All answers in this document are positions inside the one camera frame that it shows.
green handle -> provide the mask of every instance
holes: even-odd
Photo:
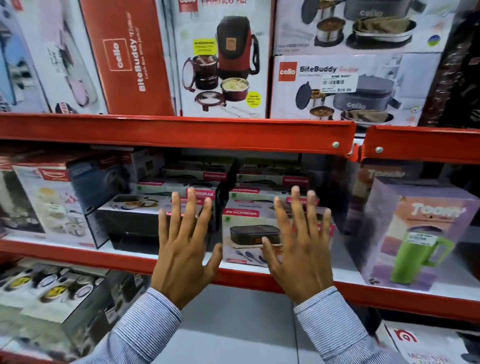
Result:
[[[438,266],[447,257],[447,255],[450,254],[450,252],[453,250],[453,248],[455,248],[455,245],[453,244],[452,241],[447,240],[445,238],[441,238],[441,237],[437,238],[437,241],[436,241],[435,245],[436,245],[436,247],[433,250],[433,253],[437,250],[437,247],[439,245],[444,245],[444,246],[446,246],[447,249],[442,254],[442,256],[438,259],[437,262],[432,262],[430,260],[425,261],[425,263],[423,263],[423,265],[426,266],[426,267],[436,267],[436,266]]]

hand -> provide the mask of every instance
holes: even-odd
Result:
[[[262,238],[264,255],[270,273],[288,297],[300,304],[317,293],[333,286],[330,263],[331,211],[325,210],[322,229],[317,227],[315,192],[307,194],[307,218],[300,201],[300,189],[292,188],[292,211],[297,234],[292,230],[282,202],[275,197],[275,213],[283,242],[283,263],[274,253],[270,241]]]
[[[195,231],[190,237],[195,224],[196,204],[195,190],[189,188],[187,207],[181,220],[180,196],[177,192],[172,193],[169,231],[165,211],[160,210],[158,214],[160,251],[152,275],[152,288],[162,293],[180,310],[208,286],[222,260],[222,244],[219,243],[207,265],[202,265],[212,200],[208,197],[205,199]]]

shirt cuff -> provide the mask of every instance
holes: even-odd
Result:
[[[177,331],[183,315],[159,291],[149,288],[113,329],[147,363],[152,362]]]
[[[299,304],[294,312],[324,361],[368,336],[358,316],[335,287]]]

finger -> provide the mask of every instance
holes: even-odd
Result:
[[[332,221],[332,210],[325,209],[324,217],[322,219],[322,244],[325,244],[329,249],[330,247],[330,222]]]
[[[195,215],[197,214],[197,195],[194,188],[187,190],[187,206],[180,225],[179,240],[186,241],[193,229]]]
[[[309,241],[307,220],[305,218],[305,211],[300,201],[300,188],[298,186],[292,187],[292,212],[295,221],[295,229],[297,237],[300,242]]]
[[[160,244],[160,251],[167,244],[168,231],[167,231],[167,214],[164,209],[158,212],[158,243]]]
[[[195,231],[192,236],[192,244],[195,249],[204,250],[205,246],[205,235],[208,232],[208,223],[210,222],[210,217],[212,215],[212,200],[207,197],[204,201],[204,207],[202,212],[197,220],[197,225],[195,226]]]
[[[314,191],[307,192],[307,220],[308,230],[313,239],[318,239],[317,202]]]
[[[218,243],[217,245],[215,245],[212,256],[210,257],[210,259],[208,260],[208,263],[205,266],[205,270],[204,270],[205,286],[210,284],[210,282],[215,277],[221,261],[222,261],[222,243]]]
[[[180,196],[178,192],[172,192],[172,212],[170,214],[170,230],[168,232],[168,240],[174,241],[180,228]]]
[[[280,236],[282,237],[282,243],[285,249],[288,250],[295,242],[292,225],[290,224],[287,213],[285,212],[282,202],[278,197],[275,197],[274,199],[274,206],[278,228],[280,229]]]
[[[278,279],[282,266],[276,258],[272,244],[270,243],[270,240],[268,240],[268,238],[265,236],[262,238],[262,244],[264,246],[263,252],[264,258],[267,260],[268,270],[275,279]]]

striped shirt sleeve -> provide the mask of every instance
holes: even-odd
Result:
[[[397,352],[368,336],[358,316],[335,287],[294,309],[303,329],[327,364],[404,364]]]
[[[149,288],[94,352],[76,364],[151,363],[177,331],[183,316],[160,292]]]

